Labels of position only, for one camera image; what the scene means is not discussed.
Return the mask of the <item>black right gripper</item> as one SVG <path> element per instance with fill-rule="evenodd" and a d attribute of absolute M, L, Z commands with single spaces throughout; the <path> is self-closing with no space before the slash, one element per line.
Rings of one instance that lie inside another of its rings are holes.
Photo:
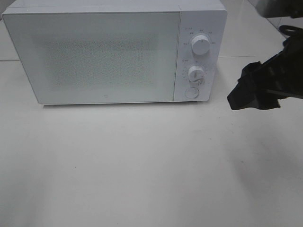
<path fill-rule="evenodd" d="M 242 69 L 238 84 L 227 96 L 232 110 L 280 108 L 275 95 L 302 99 L 303 36 L 291 36 L 283 46 L 266 62 L 252 62 Z"/>

